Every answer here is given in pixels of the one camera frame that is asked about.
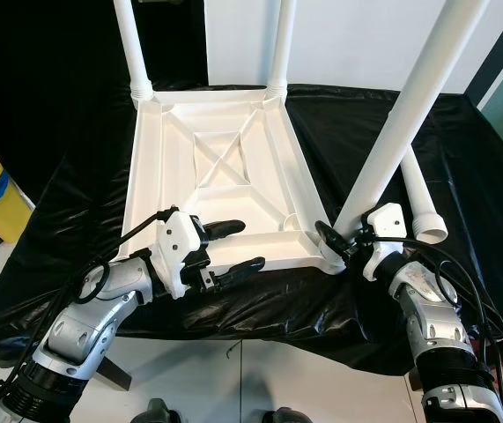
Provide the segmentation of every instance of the black cable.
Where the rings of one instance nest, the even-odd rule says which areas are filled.
[[[127,234],[121,237],[118,241],[115,241],[112,244],[110,244],[110,246],[101,254],[101,256],[107,256],[108,254],[112,253],[115,249],[120,247],[124,242],[129,241],[131,238],[133,238],[134,236],[142,232],[144,229],[146,229],[155,220],[167,220],[170,216],[169,211],[175,212],[178,210],[179,209],[177,207],[171,207],[169,210],[158,211],[157,213],[152,214],[149,218],[147,218],[142,223],[134,227],[131,231],[129,231]]]
[[[503,369],[502,369],[502,363],[501,363],[501,355],[499,353],[499,348],[498,348],[498,343],[496,340],[493,338],[490,328],[488,326],[487,321],[485,320],[485,311],[484,311],[484,304],[481,300],[480,294],[478,293],[477,290],[477,284],[475,280],[470,276],[470,274],[464,269],[462,264],[460,264],[454,257],[452,257],[447,251],[440,249],[438,247],[435,247],[432,244],[428,244],[426,242],[418,241],[418,240],[412,240],[410,238],[396,238],[396,237],[374,237],[373,241],[380,241],[380,242],[402,242],[403,244],[411,245],[416,248],[424,248],[428,249],[431,251],[434,251],[435,253],[438,253],[445,257],[449,262],[451,262],[452,265],[454,265],[457,270],[464,276],[464,278],[468,281],[468,285],[472,290],[472,293],[474,295],[474,299],[476,301],[476,309],[478,312],[478,319],[480,321],[480,328],[479,328],[479,340],[480,340],[480,347],[479,347],[479,356],[480,356],[480,361],[486,364],[486,357],[485,357],[485,340],[488,339],[490,342],[492,349],[494,351],[494,366],[496,368],[496,376],[498,378],[498,395],[499,395],[499,401],[502,405],[503,408]]]
[[[82,284],[80,282],[85,280],[85,276],[99,266],[102,266],[102,276],[100,277],[100,280],[96,283],[94,289],[88,295],[81,297]],[[108,264],[108,261],[101,256],[97,256],[94,260],[92,260],[92,265],[89,269],[87,269],[87,271],[79,278],[79,283],[74,286],[74,289],[71,292],[73,302],[76,304],[86,304],[87,302],[93,300],[100,291],[102,291],[104,285],[107,284],[108,276],[110,276],[110,264]]]
[[[472,293],[469,293],[466,290],[464,290],[463,286],[460,283],[456,283],[455,281],[454,281],[454,283],[456,285],[456,290],[457,290],[456,293],[458,294],[459,298],[464,300],[467,303],[467,305],[469,307],[471,307],[473,310],[476,310],[476,306],[473,304],[473,300],[470,298],[472,296]],[[489,311],[491,314],[493,314],[499,318],[499,322],[501,323],[501,326],[498,326],[498,324],[490,318],[487,318],[486,321],[489,323],[490,327],[493,326],[494,329],[497,331],[497,336],[495,338],[503,339],[503,319],[502,319],[501,315],[492,306],[490,306],[488,304],[484,304],[484,303],[483,303],[483,306],[484,306],[485,310]]]
[[[451,263],[448,260],[443,260],[437,266],[435,266],[435,282],[437,283],[437,287],[443,294],[443,297],[445,297],[445,300],[453,306],[454,308],[458,308],[459,304],[451,300],[451,297],[448,295],[447,290],[445,289],[445,286],[443,285],[443,281],[441,280],[441,266],[445,263]]]
[[[503,368],[501,362],[501,354],[499,353],[498,343],[489,333],[489,330],[487,328],[486,336],[488,337],[488,341],[490,342],[490,346],[492,347],[494,353],[494,366],[496,367],[496,378],[498,379],[498,395],[499,401],[501,402],[501,406],[503,408]]]

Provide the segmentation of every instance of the black stand leg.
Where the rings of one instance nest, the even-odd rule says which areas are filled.
[[[129,390],[129,386],[131,385],[131,376],[119,368],[113,361],[111,361],[111,359],[108,359],[107,357],[102,359],[102,362],[96,372],[110,382],[115,383],[123,390]]]

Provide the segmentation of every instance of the black curtain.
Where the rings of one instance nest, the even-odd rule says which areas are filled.
[[[203,0],[133,6],[150,79],[207,84]],[[110,0],[0,2],[0,161],[34,202],[93,99],[128,80]]]

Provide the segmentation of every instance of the pipe end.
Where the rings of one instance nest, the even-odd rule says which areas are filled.
[[[270,100],[274,99],[275,97],[280,97],[283,99],[283,103],[286,100],[286,84],[284,85],[267,85],[267,89],[265,91],[265,99]]]
[[[416,240],[428,244],[443,242],[448,236],[447,226],[443,218],[437,213],[418,215],[412,222],[411,227]]]
[[[130,83],[129,90],[136,108],[140,101],[151,100],[153,98],[153,87],[149,79],[145,80],[141,85]]]

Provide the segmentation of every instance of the black plastic sheet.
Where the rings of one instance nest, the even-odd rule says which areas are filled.
[[[149,78],[207,84],[204,1],[131,3]],[[32,201],[99,91],[126,79],[113,2],[0,4],[0,161]]]
[[[290,87],[286,107],[330,220],[396,96]],[[14,364],[66,278],[120,236],[135,118],[128,91],[109,91],[44,191],[0,276],[0,366]],[[450,232],[441,246],[477,276],[503,316],[503,142],[467,98],[441,95],[413,147]],[[402,204],[411,221],[399,173],[381,201]],[[463,306],[462,318],[472,330],[470,308]],[[262,338],[375,373],[402,375],[412,367],[399,307],[381,284],[366,282],[354,266],[337,276],[317,269],[262,272],[221,293],[163,298],[139,308],[119,334]]]

